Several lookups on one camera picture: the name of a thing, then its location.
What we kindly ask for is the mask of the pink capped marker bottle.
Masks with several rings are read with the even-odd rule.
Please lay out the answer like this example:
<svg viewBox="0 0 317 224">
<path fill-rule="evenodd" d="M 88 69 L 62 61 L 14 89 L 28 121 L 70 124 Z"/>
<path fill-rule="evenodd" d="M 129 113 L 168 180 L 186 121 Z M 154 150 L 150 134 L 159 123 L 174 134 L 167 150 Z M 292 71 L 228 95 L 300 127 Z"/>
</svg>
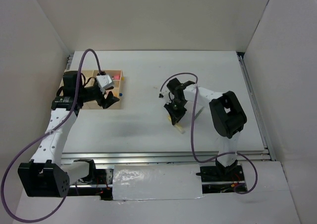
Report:
<svg viewBox="0 0 317 224">
<path fill-rule="evenodd" d="M 112 79 L 113 79 L 113 80 L 120 80 L 120 75 L 114 75 L 114 76 L 112 77 Z"/>
</svg>

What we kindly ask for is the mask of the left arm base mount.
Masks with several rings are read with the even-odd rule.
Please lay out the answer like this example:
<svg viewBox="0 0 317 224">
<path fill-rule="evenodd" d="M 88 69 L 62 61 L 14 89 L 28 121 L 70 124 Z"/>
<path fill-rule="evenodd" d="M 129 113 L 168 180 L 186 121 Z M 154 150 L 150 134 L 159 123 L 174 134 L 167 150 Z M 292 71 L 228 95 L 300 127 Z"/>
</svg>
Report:
<svg viewBox="0 0 317 224">
<path fill-rule="evenodd" d="M 113 168 L 97 168 L 92 177 L 81 178 L 70 186 L 67 196 L 96 196 L 111 201 Z"/>
</svg>

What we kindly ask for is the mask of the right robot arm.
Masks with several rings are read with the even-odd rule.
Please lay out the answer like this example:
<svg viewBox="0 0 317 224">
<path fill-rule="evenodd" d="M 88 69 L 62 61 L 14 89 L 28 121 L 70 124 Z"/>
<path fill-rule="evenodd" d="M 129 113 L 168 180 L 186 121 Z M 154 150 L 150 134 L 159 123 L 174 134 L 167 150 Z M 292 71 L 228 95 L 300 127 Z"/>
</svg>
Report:
<svg viewBox="0 0 317 224">
<path fill-rule="evenodd" d="M 164 82 L 173 98 L 164 105 L 172 125 L 176 125 L 185 115 L 185 105 L 193 102 L 191 122 L 191 145 L 193 145 L 196 105 L 209 109 L 213 126 L 219 135 L 220 147 L 215 159 L 216 175 L 228 180 L 237 166 L 237 143 L 247 117 L 240 102 L 232 91 L 215 92 L 202 88 L 193 81 L 181 83 L 177 78 Z"/>
</svg>

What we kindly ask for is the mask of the grey green pen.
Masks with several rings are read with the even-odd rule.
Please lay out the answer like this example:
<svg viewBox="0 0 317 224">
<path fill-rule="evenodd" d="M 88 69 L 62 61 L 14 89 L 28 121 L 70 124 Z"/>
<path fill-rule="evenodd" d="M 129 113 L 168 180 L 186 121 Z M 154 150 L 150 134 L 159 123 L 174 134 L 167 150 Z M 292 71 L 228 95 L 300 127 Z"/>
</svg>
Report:
<svg viewBox="0 0 317 224">
<path fill-rule="evenodd" d="M 200 110 L 198 110 L 198 111 L 195 113 L 194 120 L 196 120 L 196 119 L 198 118 L 198 116 L 202 113 L 203 110 L 204 110 L 204 107 L 202 107 Z"/>
</svg>

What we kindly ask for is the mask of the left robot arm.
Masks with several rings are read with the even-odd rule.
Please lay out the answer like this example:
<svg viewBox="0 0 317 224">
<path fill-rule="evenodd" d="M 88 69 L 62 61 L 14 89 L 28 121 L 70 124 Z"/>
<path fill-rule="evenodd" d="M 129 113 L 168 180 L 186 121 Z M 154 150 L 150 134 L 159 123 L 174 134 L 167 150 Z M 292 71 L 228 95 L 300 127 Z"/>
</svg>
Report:
<svg viewBox="0 0 317 224">
<path fill-rule="evenodd" d="M 112 90 L 112 76 L 97 73 L 88 86 L 88 79 L 77 71 L 63 74 L 61 87 L 51 106 L 51 117 L 35 154 L 18 167 L 18 175 L 29 197 L 65 197 L 70 186 L 78 180 L 94 183 L 98 172 L 93 160 L 77 159 L 70 165 L 61 165 L 61 156 L 68 135 L 84 103 L 95 101 L 102 109 L 119 102 Z"/>
</svg>

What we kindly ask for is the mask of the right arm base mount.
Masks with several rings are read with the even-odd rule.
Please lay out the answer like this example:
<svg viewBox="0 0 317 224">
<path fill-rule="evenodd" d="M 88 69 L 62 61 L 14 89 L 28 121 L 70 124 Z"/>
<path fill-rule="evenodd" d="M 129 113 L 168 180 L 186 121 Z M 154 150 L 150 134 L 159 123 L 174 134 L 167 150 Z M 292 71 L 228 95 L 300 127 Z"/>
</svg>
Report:
<svg viewBox="0 0 317 224">
<path fill-rule="evenodd" d="M 232 193 L 235 187 L 238 192 L 247 191 L 241 165 L 226 176 L 218 174 L 216 166 L 200 166 L 200 172 L 196 176 L 201 178 L 203 194 Z"/>
</svg>

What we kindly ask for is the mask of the yellow highlighter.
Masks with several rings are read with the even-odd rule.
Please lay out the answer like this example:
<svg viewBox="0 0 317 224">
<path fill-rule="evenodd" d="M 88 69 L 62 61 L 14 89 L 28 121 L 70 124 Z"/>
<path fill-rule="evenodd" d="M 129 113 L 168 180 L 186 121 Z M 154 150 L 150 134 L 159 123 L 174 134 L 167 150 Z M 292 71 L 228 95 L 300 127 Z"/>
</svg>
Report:
<svg viewBox="0 0 317 224">
<path fill-rule="evenodd" d="M 175 129 L 177 129 L 181 134 L 184 134 L 184 133 L 185 133 L 185 130 L 183 129 L 183 127 L 182 127 L 181 125 L 179 125 L 178 123 L 176 123 L 175 125 L 173 125 L 173 127 L 174 127 Z"/>
</svg>

